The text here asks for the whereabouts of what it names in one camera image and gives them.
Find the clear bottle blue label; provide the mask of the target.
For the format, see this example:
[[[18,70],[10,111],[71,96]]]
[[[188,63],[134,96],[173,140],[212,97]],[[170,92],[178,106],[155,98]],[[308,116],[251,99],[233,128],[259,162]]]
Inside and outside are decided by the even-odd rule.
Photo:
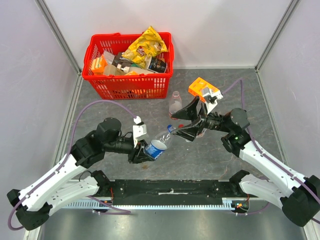
[[[168,132],[168,129],[160,132],[153,140],[145,147],[145,152],[152,158],[157,160],[171,145],[173,135]]]

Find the small bottle white cap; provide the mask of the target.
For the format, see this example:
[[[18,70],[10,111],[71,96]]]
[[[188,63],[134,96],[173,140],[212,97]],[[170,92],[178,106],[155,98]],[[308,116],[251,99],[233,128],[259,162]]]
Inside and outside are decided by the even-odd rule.
[[[201,137],[203,137],[203,136],[205,135],[205,132],[206,132],[206,129],[204,128],[204,129],[202,130],[202,132],[200,132],[200,133],[196,136],[196,138],[201,138]]]

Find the blue bottle cap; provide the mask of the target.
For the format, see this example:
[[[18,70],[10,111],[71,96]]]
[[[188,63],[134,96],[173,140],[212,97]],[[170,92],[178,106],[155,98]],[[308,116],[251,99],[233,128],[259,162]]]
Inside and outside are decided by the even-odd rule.
[[[167,130],[168,130],[169,133],[172,133],[175,129],[176,129],[176,128],[175,128],[173,125],[171,125],[171,124],[169,124],[169,125],[167,126]]]

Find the clear bottle red label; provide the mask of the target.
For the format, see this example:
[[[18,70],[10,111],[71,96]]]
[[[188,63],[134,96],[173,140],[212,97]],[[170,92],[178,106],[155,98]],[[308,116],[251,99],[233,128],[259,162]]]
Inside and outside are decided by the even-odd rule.
[[[171,99],[169,100],[169,116],[173,119],[172,115],[182,109],[182,99],[178,91],[172,93]]]

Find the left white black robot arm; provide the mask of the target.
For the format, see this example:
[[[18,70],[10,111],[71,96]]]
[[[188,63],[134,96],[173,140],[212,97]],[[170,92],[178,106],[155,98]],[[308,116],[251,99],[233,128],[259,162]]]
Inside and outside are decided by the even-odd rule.
[[[65,205],[89,196],[106,196],[110,191],[110,180],[101,171],[93,171],[88,177],[72,185],[66,183],[86,172],[101,161],[106,152],[126,154],[133,164],[151,161],[143,149],[147,145],[147,127],[139,117],[134,119],[131,136],[122,134],[121,122],[106,118],[85,137],[80,138],[70,151],[40,179],[30,186],[12,189],[7,198],[13,206],[22,229],[34,230],[43,225],[50,216]]]

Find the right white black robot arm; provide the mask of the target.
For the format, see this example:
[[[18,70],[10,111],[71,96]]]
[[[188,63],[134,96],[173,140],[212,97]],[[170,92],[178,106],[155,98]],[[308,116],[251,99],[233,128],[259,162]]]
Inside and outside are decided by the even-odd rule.
[[[235,197],[244,193],[259,197],[280,208],[295,225],[304,227],[320,211],[320,179],[295,171],[269,154],[251,135],[246,110],[234,108],[225,115],[208,112],[208,104],[197,109],[199,97],[172,114],[173,118],[190,121],[173,134],[194,141],[204,129],[226,133],[221,138],[223,147],[237,158],[249,163],[267,180],[259,180],[246,171],[235,175],[229,191]]]

